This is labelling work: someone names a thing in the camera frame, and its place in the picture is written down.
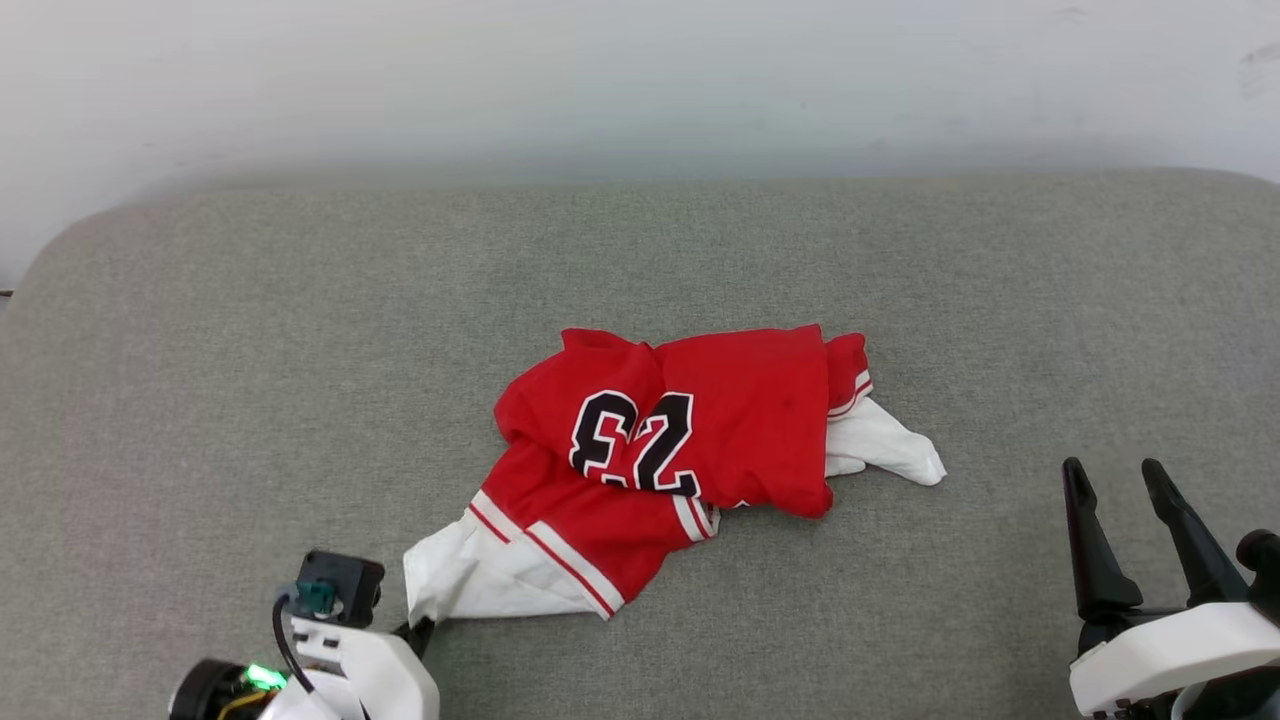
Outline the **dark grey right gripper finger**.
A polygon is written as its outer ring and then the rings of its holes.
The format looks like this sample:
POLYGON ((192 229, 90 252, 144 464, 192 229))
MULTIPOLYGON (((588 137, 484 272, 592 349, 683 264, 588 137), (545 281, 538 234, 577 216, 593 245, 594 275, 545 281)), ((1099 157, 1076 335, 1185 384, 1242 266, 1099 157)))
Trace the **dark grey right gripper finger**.
POLYGON ((1097 495, 1078 457, 1062 462, 1062 492, 1079 619, 1098 623, 1142 606, 1138 584, 1121 570, 1101 527, 1097 495))
POLYGON ((1248 583, 1164 465, 1153 457, 1144 459, 1142 477, 1155 514, 1169 529, 1181 564, 1189 591, 1187 607, 1245 601, 1248 583))

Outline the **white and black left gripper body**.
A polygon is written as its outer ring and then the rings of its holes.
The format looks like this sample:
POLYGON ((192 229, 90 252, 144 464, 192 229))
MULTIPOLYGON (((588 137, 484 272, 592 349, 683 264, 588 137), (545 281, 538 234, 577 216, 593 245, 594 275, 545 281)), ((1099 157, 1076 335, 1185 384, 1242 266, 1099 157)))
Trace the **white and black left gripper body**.
POLYGON ((289 619, 294 656, 312 669, 292 676, 264 719, 439 719, 440 693, 398 635, 289 619))

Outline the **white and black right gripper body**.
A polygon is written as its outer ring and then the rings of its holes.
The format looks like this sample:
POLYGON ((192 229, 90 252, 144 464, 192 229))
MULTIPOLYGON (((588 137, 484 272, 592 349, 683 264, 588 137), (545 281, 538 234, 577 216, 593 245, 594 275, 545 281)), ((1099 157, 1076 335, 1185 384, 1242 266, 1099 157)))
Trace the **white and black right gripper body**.
POLYGON ((1115 717, 1143 701, 1189 692, 1174 719, 1204 707, 1208 683, 1277 669, 1277 624, 1251 603, 1204 603, 1120 632, 1071 662, 1069 687, 1082 717, 1115 717))

